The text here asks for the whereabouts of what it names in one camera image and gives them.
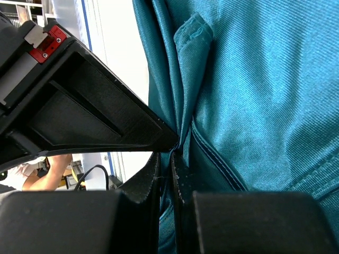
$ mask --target silver metal part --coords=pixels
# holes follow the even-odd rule
[[[37,63],[33,57],[25,53],[0,77],[0,103],[6,105],[5,99],[8,94],[10,94]]]
[[[30,45],[36,49],[48,36],[47,33],[43,32],[43,29],[36,25],[32,28],[31,31],[25,36],[25,41],[27,41]]]

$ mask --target forearm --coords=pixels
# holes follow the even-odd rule
[[[58,188],[65,170],[59,168],[50,168],[48,173],[39,178],[30,187],[30,191],[55,191]]]

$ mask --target person's arm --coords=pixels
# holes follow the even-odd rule
[[[59,186],[61,178],[72,161],[71,155],[58,155],[49,157],[50,169],[48,173],[39,178],[32,173],[25,181],[23,191],[55,191]]]

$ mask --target teal garment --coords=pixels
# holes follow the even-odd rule
[[[338,1],[133,4],[149,106],[180,136],[199,191],[310,193],[339,239]],[[162,190],[159,253],[175,253]]]

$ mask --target person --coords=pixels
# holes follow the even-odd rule
[[[2,185],[13,187],[19,191],[55,191],[61,178],[72,161],[72,155],[57,155],[48,157],[50,169],[39,178],[33,165],[26,163],[8,170]]]

